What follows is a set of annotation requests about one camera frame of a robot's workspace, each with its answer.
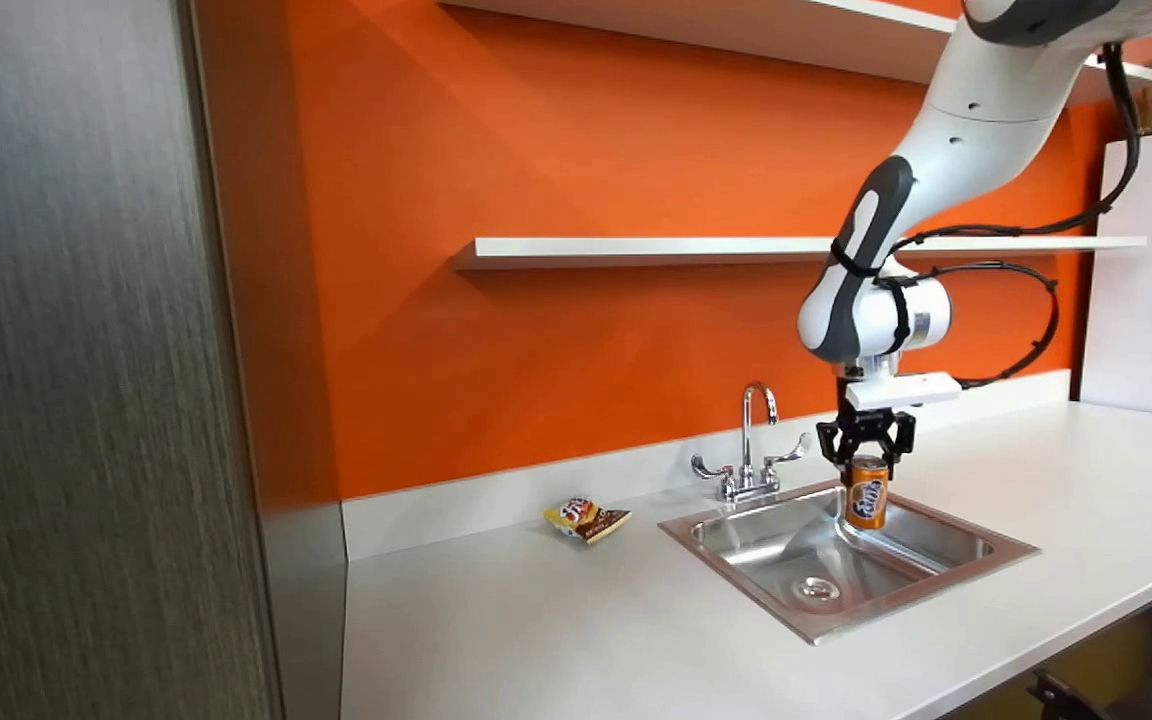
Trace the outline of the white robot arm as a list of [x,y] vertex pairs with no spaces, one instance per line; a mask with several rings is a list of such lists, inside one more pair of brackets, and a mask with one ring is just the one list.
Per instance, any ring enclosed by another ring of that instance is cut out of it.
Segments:
[[802,345],[837,366],[840,410],[816,428],[840,469],[895,469],[918,439],[907,404],[956,394],[948,373],[900,376],[895,358],[948,333],[948,293],[895,251],[911,228],[1014,184],[1043,147],[1091,54],[1126,126],[1126,44],[1152,35],[1152,0],[965,0],[903,138],[866,174],[802,302]]

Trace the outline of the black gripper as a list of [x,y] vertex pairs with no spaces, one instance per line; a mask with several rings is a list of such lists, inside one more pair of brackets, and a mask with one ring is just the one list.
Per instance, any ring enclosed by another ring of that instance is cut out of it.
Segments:
[[859,445],[875,445],[882,452],[890,452],[890,469],[895,470],[895,463],[918,449],[918,415],[907,410],[848,410],[845,424],[840,420],[822,420],[816,424],[816,449],[828,463],[848,463],[857,455]]

